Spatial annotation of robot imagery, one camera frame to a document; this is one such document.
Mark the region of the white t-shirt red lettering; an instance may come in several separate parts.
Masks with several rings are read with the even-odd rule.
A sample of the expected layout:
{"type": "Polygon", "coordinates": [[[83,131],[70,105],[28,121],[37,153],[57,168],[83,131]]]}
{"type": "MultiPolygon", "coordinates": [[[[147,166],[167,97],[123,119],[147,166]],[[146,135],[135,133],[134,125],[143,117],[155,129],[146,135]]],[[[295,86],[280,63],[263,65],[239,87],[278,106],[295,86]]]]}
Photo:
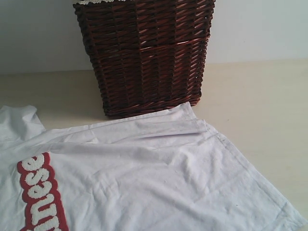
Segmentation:
{"type": "Polygon", "coordinates": [[[191,106],[46,130],[0,111],[3,231],[296,231],[307,224],[191,106]]]}

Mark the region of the dark red wicker basket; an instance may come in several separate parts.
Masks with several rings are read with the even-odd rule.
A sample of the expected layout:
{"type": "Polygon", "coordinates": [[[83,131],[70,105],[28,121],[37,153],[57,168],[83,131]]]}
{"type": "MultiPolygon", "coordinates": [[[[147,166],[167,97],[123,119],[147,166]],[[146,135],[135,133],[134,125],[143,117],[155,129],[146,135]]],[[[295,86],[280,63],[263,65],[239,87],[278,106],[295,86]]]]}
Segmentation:
{"type": "Polygon", "coordinates": [[[109,118],[196,105],[213,0],[73,4],[109,118]]]}

